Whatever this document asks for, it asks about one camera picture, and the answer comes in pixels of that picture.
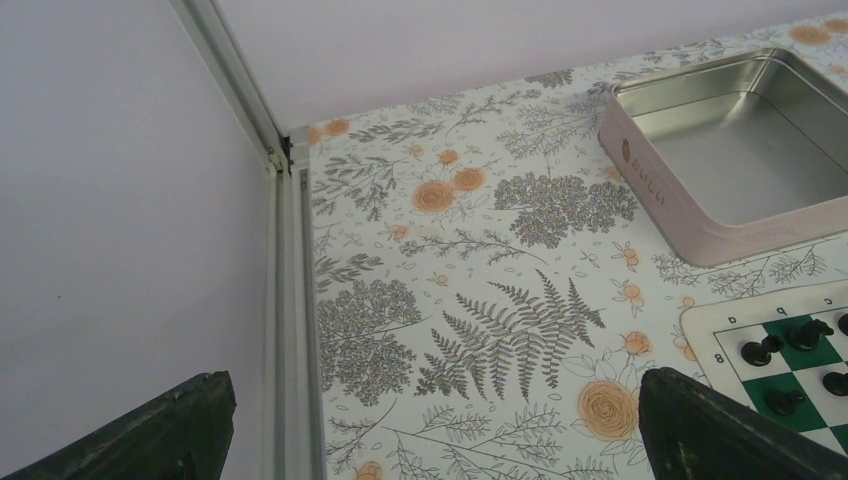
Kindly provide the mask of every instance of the white square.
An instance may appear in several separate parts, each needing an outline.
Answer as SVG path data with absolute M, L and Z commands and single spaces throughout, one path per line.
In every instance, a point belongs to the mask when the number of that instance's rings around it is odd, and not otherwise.
M 848 310 L 845 311 L 835 311 L 835 312 L 825 312 L 821 315 L 813 315 L 815 318 L 823 322 L 827 322 L 830 325 L 830 328 L 833 329 L 833 335 L 827 337 L 827 341 L 833 345 L 833 349 L 836 350 L 836 353 L 842 357 L 842 361 L 848 361 L 848 335 L 842 333 L 842 330 L 839 330 L 839 318 L 842 315 L 848 313 Z
M 791 371 L 789 365 L 786 364 L 786 360 L 779 353 L 772 353 L 771 362 L 763 367 L 755 367 L 742 358 L 743 345 L 748 342 L 762 342 L 768 336 L 768 332 L 766 332 L 766 329 L 762 325 L 735 328 L 733 330 L 717 332 L 715 335 L 718 343 L 724 348 L 728 360 L 730 360 L 731 365 L 733 365 L 733 368 L 743 382 Z
M 830 372 L 848 373 L 848 365 L 844 362 L 834 363 L 792 373 L 807 393 L 807 399 L 813 402 L 819 411 L 824 423 L 835 427 L 848 423 L 848 397 L 837 397 L 824 388 L 821 379 Z
M 802 432 L 801 435 L 833 450 L 836 453 L 841 453 L 842 455 L 845 455 L 845 451 L 842 450 L 842 445 L 839 444 L 839 440 L 837 440 L 836 437 L 833 436 L 833 432 L 831 432 L 829 428 L 810 430 L 809 432 Z

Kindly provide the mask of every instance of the fern print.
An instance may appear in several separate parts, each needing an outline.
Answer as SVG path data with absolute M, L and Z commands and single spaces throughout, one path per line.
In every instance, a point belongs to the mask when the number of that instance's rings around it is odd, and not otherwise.
M 453 407 L 433 407 L 424 415 L 424 427 L 419 434 L 442 429 L 452 442 L 474 441 L 489 432 L 491 420 L 479 413 L 457 415 Z
M 454 115 L 459 109 L 459 104 L 465 98 L 464 93 L 453 93 L 441 97 L 428 98 L 420 102 L 412 102 L 406 105 L 415 115 L 427 117 L 431 115 Z
M 445 473 L 449 478 L 608 480 L 614 477 L 610 469 L 591 457 L 585 461 L 577 459 L 564 470 L 561 467 L 555 470 L 559 454 L 564 450 L 558 436 L 566 427 L 560 420 L 560 412 L 546 405 L 524 407 L 523 411 L 515 412 L 513 420 L 504 422 L 488 438 L 480 436 L 481 441 L 474 445 L 460 445 L 465 438 L 444 441 L 427 436 L 427 432 L 437 431 L 437 425 L 446 424 L 453 416 L 450 407 L 433 407 L 427 409 L 425 427 L 417 433 L 383 426 L 397 438 L 398 449 L 387 457 L 395 459 L 397 465 L 393 470 L 401 470 L 401 478 L 441 478 L 439 469 L 423 467 L 421 458 L 406 446 L 405 440 L 441 446 L 445 453 L 442 459 L 448 461 Z
M 727 47 L 721 41 L 707 40 L 706 42 L 690 43 L 682 47 L 667 48 L 660 52 L 648 52 L 642 58 L 649 62 L 662 63 L 667 57 L 671 57 L 677 60 L 682 67 L 690 63 L 721 57 L 726 50 Z
M 780 285 L 791 283 L 801 276 L 814 277 L 827 269 L 824 259 L 813 252 L 807 251 L 801 260 L 792 255 L 783 255 L 772 263 L 769 276 Z
M 549 386 L 558 384 L 560 360 L 575 342 L 593 347 L 587 324 L 605 328 L 598 310 L 586 306 L 569 278 L 568 300 L 562 298 L 552 282 L 539 270 L 544 285 L 544 298 L 531 297 L 530 291 L 488 282 L 503 292 L 517 310 L 498 308 L 497 304 L 472 301 L 460 294 L 457 302 L 473 317 L 462 320 L 443 312 L 445 322 L 457 339 L 432 329 L 433 341 L 441 356 L 425 353 L 429 368 L 420 368 L 416 395 L 439 390 L 444 395 L 456 391 L 468 397 L 469 377 L 484 399 L 486 377 L 503 399 L 506 377 L 517 370 L 521 395 L 530 396 L 530 383 L 541 364 Z
M 545 265 L 548 264 L 532 253 L 513 247 L 509 244 L 508 237 L 494 230 L 485 229 L 480 236 L 461 229 L 456 229 L 455 233 L 456 240 L 445 240 L 435 235 L 424 235 L 420 243 L 418 240 L 409 240 L 400 246 L 400 252 L 407 257 L 425 251 L 434 253 L 436 257 L 446 257 L 449 253 L 456 252 L 461 260 L 468 260 L 472 254 L 485 251 L 489 252 L 486 265 L 493 265 L 503 259 L 517 258 L 522 255 L 529 255 Z
M 389 412 L 395 407 L 396 402 L 397 400 L 392 402 L 389 409 L 377 421 L 363 419 L 356 422 L 349 422 L 336 419 L 335 417 L 330 418 L 333 433 L 346 437 L 329 441 L 324 447 L 327 461 L 332 465 L 333 472 L 336 475 L 347 469 L 354 468 L 354 456 L 361 454 L 365 450 L 365 444 L 362 439 L 386 418 Z
M 571 85 L 573 81 L 574 69 L 568 68 L 558 72 L 545 73 L 542 75 L 534 75 L 527 77 L 524 81 L 528 83 L 540 83 L 545 88 L 557 88 L 565 85 Z
M 370 257 L 367 253 L 357 253 L 343 265 L 339 265 L 339 260 L 321 257 L 315 262 L 315 292 L 326 292 L 333 282 L 352 282 L 362 272 L 370 272 L 382 264 L 380 257 Z
M 821 275 L 827 271 L 827 262 L 815 253 L 815 249 L 839 238 L 830 237 L 715 268 L 693 267 L 671 252 L 654 255 L 651 260 L 665 282 L 695 286 L 703 279 L 713 293 L 738 299 L 761 294 L 769 286 L 769 280 L 775 285 L 790 285 L 804 277 Z
M 610 181 L 585 185 L 575 175 L 550 178 L 533 172 L 501 180 L 495 190 L 496 210 L 516 210 L 510 224 L 522 244 L 556 248 L 571 232 L 608 233 L 615 218 L 633 221 L 636 198 L 624 185 Z
M 494 95 L 489 95 L 480 105 L 477 105 L 475 102 L 469 103 L 465 106 L 460 119 L 445 132 L 445 136 L 447 137 L 448 134 L 455 128 L 463 125 L 471 123 L 486 123 L 486 120 L 482 118 L 483 115 L 487 113 L 501 114 L 503 113 L 503 107 L 514 107 L 519 99 L 539 98 L 541 94 L 542 92 L 539 90 L 528 90 L 523 94 L 519 91 L 512 92 L 500 100 L 498 100 Z
M 398 440 L 397 448 L 389 452 L 386 458 L 395 459 L 392 470 L 398 471 L 399 480 L 442 480 L 438 468 L 425 468 L 424 460 L 403 446 L 400 434 L 395 432 L 395 436 Z
M 521 106 L 516 118 L 523 130 L 507 130 L 495 139 L 516 160 L 562 151 L 573 139 L 591 138 L 598 133 L 606 105 L 606 90 L 595 88 L 575 95 L 571 102 L 551 109 L 539 105 Z
M 514 448 L 521 458 L 552 468 L 558 461 L 557 455 L 562 451 L 554 438 L 555 434 L 565 431 L 565 426 L 559 421 L 559 412 L 547 405 L 538 405 L 532 409 L 524 408 L 524 412 L 515 416 L 514 422 L 507 422 L 495 432 L 495 436 L 471 447 L 476 449 L 486 444 L 499 447 Z
M 422 321 L 404 284 L 354 280 L 352 291 L 321 300 L 316 313 L 325 392 L 338 381 L 346 394 L 373 406 L 382 394 L 409 385 L 415 354 L 390 333 Z
M 365 130 L 351 132 L 350 138 L 361 143 L 383 140 L 398 144 L 410 138 L 431 137 L 442 130 L 444 122 L 427 123 L 420 118 L 398 120 L 391 125 L 372 125 Z
M 402 160 L 389 161 L 383 157 L 348 154 L 327 161 L 325 179 L 315 180 L 312 187 L 312 208 L 316 216 L 332 215 L 341 198 L 353 200 L 354 206 L 368 215 L 369 221 L 379 220 L 389 191 L 397 188 L 395 165 Z

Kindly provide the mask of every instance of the metal tin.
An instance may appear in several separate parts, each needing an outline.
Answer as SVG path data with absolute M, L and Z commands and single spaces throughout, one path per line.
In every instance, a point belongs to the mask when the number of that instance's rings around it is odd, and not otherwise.
M 622 82 L 599 138 L 693 265 L 848 230 L 848 94 L 787 50 Z

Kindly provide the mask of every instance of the black chess piece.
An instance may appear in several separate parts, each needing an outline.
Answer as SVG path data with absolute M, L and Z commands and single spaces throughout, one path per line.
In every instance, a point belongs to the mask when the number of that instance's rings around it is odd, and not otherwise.
M 794 414 L 798 405 L 805 401 L 807 401 L 807 397 L 800 390 L 792 390 L 790 392 L 771 390 L 766 394 L 766 404 L 778 415 Z
M 742 358 L 755 367 L 763 367 L 771 362 L 771 354 L 783 348 L 783 340 L 777 335 L 769 335 L 762 342 L 748 342 L 742 346 Z
M 789 330 L 786 339 L 792 348 L 808 352 L 819 346 L 822 335 L 833 335 L 833 329 L 825 322 L 815 319 Z
M 839 327 L 842 333 L 848 335 L 848 313 L 839 317 L 839 322 L 837 322 L 836 326 Z
M 822 385 L 837 397 L 848 396 L 848 373 L 830 372 L 822 378 Z

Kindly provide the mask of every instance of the green square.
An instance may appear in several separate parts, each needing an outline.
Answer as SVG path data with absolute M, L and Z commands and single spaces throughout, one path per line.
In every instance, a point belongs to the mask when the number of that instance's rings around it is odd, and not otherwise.
M 766 332 L 770 335 L 779 336 L 786 343 L 786 346 L 780 350 L 780 355 L 786 360 L 786 364 L 793 371 L 842 362 L 842 357 L 836 353 L 836 350 L 833 349 L 833 345 L 830 344 L 827 337 L 823 337 L 821 342 L 819 342 L 819 346 L 809 352 L 795 350 L 789 345 L 789 342 L 786 340 L 789 330 L 792 327 L 798 327 L 812 321 L 812 319 L 813 317 L 809 315 L 802 315 L 800 317 L 784 318 L 783 320 L 775 320 L 763 324 Z
M 842 450 L 845 450 L 845 453 L 848 453 L 848 425 L 831 427 L 830 431 L 833 432 L 833 436 L 836 437 L 839 444 L 842 445 Z
M 796 432 L 808 432 L 827 427 L 821 415 L 819 415 L 818 410 L 813 405 L 813 402 L 809 399 L 798 405 L 798 409 L 792 415 L 778 415 L 769 408 L 766 403 L 766 394 L 770 390 L 780 390 L 783 392 L 800 390 L 804 392 L 801 384 L 798 383 L 795 375 L 791 372 L 758 378 L 756 380 L 748 380 L 747 382 L 742 382 L 742 386 L 745 387 L 745 391 L 748 392 L 748 396 L 751 397 L 754 406 L 757 407 L 757 411 L 781 425 L 791 428 Z

